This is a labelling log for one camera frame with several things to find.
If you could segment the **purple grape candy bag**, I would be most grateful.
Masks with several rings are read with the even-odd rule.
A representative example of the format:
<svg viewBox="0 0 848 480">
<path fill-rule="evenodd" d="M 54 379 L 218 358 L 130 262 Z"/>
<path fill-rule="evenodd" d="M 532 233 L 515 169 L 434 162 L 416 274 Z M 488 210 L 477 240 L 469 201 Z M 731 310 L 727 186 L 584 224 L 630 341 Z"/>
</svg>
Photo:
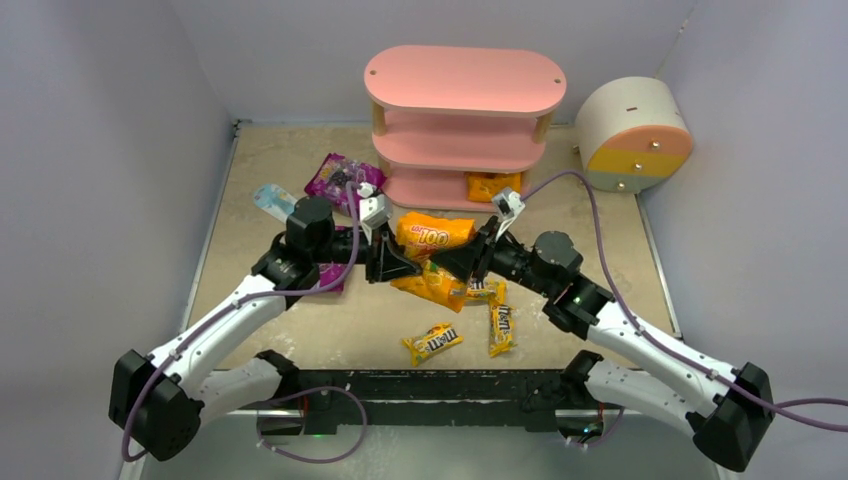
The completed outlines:
<svg viewBox="0 0 848 480">
<path fill-rule="evenodd" d="M 357 189 L 361 183 L 370 183 L 381 188 L 386 181 L 383 171 L 371 164 L 337 153 L 329 153 L 315 175 L 304 187 L 309 196 L 320 196 L 330 201 L 342 214 L 349 216 L 348 183 L 353 183 L 353 196 L 359 199 Z"/>
<path fill-rule="evenodd" d="M 342 294 L 345 289 L 345 281 L 338 281 L 341 278 L 347 267 L 347 259 L 342 263 L 320 263 L 319 267 L 319 283 L 318 288 L 323 288 L 330 284 L 335 284 L 333 289 L 328 289 L 328 293 Z"/>
</svg>

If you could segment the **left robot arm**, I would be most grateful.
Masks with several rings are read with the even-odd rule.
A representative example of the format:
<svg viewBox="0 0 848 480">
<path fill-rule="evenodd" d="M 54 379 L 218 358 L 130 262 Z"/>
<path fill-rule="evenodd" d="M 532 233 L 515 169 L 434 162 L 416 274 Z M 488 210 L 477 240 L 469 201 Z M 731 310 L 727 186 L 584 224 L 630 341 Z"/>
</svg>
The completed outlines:
<svg viewBox="0 0 848 480">
<path fill-rule="evenodd" d="M 300 298 L 324 292 L 319 267 L 340 263 L 349 274 L 365 267 L 370 283 L 420 273 L 388 225 L 391 204 L 382 193 L 359 201 L 353 225 L 336 227 L 330 202 L 300 199 L 286 228 L 251 267 L 235 291 L 188 330 L 143 355 L 129 350 L 115 363 L 109 419 L 123 431 L 121 454 L 134 462 L 147 454 L 173 458 L 199 429 L 244 405 L 297 397 L 297 369 L 267 350 L 239 368 L 219 363 L 256 330 Z"/>
</svg>

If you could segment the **blue white blister pack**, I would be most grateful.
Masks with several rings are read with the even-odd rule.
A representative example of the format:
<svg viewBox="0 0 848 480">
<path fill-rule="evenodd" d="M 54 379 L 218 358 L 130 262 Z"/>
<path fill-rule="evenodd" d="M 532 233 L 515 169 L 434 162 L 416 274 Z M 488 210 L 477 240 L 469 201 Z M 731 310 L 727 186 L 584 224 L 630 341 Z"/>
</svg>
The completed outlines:
<svg viewBox="0 0 848 480">
<path fill-rule="evenodd" d="M 276 220 L 285 223 L 294 212 L 298 199 L 276 184 L 265 184 L 253 194 L 254 204 Z"/>
</svg>

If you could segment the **yellow m&m bag lower left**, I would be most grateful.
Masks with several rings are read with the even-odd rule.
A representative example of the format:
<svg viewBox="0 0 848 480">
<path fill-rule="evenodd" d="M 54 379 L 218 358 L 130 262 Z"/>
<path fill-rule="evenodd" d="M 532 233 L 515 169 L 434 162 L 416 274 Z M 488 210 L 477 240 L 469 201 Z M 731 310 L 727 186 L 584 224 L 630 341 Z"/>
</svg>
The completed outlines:
<svg viewBox="0 0 848 480">
<path fill-rule="evenodd" d="M 451 323 L 439 323 L 424 334 L 403 338 L 401 344 L 410 353 L 412 367 L 418 367 L 434 355 L 461 344 L 464 337 Z"/>
</svg>

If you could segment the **yellow m&m bag upper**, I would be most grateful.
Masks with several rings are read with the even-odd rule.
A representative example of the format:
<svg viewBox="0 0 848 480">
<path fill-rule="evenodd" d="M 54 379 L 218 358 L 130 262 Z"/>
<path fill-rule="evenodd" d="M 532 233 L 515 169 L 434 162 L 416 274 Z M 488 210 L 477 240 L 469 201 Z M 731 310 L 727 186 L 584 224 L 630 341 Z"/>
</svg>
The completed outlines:
<svg viewBox="0 0 848 480">
<path fill-rule="evenodd" d="M 502 305 L 506 301 L 507 283 L 499 279 L 473 280 L 465 292 L 467 301 L 485 301 L 490 305 Z"/>
</svg>

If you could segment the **yellow m&m bag vertical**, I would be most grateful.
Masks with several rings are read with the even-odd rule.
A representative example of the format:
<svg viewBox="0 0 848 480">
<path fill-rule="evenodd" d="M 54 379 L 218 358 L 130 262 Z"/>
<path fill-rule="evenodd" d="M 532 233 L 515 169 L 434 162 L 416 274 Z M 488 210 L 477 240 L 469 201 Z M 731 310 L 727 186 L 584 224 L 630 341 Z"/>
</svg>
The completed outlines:
<svg viewBox="0 0 848 480">
<path fill-rule="evenodd" d="M 494 358 L 510 352 L 515 346 L 513 309 L 505 304 L 490 305 L 489 356 Z"/>
</svg>

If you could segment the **pink three-tier shelf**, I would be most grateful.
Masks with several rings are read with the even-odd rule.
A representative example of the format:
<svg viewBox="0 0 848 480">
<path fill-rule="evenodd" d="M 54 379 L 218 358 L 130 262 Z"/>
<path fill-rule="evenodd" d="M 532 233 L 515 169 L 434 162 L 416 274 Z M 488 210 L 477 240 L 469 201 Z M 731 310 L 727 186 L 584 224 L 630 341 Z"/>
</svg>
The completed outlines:
<svg viewBox="0 0 848 480">
<path fill-rule="evenodd" d="M 567 89 L 557 63 L 521 49 L 400 45 L 363 77 L 383 189 L 413 210 L 489 211 L 468 200 L 466 174 L 531 170 Z"/>
</svg>

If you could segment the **round cream drawer cabinet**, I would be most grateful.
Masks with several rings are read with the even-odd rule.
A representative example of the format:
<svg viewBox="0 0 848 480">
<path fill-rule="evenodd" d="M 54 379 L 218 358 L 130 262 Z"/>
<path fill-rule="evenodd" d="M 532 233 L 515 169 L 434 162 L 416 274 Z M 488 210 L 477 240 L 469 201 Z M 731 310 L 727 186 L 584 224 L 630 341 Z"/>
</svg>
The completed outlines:
<svg viewBox="0 0 848 480">
<path fill-rule="evenodd" d="M 651 77 L 599 87 L 579 109 L 575 129 L 586 178 L 608 192 L 639 193 L 663 182 L 694 147 L 670 88 Z"/>
</svg>

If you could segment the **yellow m&m bag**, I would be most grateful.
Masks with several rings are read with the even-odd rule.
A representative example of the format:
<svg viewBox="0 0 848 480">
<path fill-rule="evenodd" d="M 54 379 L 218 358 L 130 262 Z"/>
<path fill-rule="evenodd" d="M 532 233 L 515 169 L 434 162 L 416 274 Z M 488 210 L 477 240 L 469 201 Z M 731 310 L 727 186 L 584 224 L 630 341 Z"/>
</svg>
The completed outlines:
<svg viewBox="0 0 848 480">
<path fill-rule="evenodd" d="M 451 323 L 439 323 L 424 334 L 403 338 L 401 344 L 410 353 L 412 367 L 418 367 L 434 355 L 461 344 L 464 337 Z"/>
<path fill-rule="evenodd" d="M 507 283 L 499 279 L 473 280 L 465 292 L 467 301 L 485 301 L 490 305 L 502 305 L 506 301 Z"/>
</svg>

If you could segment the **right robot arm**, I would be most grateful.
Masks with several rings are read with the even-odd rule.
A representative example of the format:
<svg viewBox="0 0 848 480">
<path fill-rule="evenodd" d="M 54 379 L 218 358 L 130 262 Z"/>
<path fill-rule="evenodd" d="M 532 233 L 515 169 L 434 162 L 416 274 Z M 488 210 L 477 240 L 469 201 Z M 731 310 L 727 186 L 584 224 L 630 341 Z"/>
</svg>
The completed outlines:
<svg viewBox="0 0 848 480">
<path fill-rule="evenodd" d="M 762 368 L 735 367 L 627 316 L 609 290 L 581 273 L 583 258 L 567 234 L 545 231 L 526 247 L 497 230 L 491 217 L 469 242 L 430 259 L 463 282 L 494 273 L 544 297 L 555 327 L 637 367 L 630 372 L 599 354 L 578 354 L 568 372 L 593 399 L 667 423 L 715 464 L 746 470 L 775 417 L 762 405 L 773 399 Z"/>
</svg>

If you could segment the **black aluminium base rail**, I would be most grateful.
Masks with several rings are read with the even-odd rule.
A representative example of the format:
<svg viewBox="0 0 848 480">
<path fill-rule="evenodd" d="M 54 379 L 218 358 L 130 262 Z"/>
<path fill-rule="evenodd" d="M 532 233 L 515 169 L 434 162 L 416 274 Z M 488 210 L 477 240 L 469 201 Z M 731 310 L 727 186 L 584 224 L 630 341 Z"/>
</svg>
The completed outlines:
<svg viewBox="0 0 848 480">
<path fill-rule="evenodd" d="M 204 426 L 239 410 L 292 411 L 308 435 L 340 426 L 520 427 L 555 432 L 567 418 L 614 414 L 577 379 L 557 369 L 309 370 L 291 367 L 247 386 L 234 371 L 212 374 L 190 399 Z"/>
</svg>

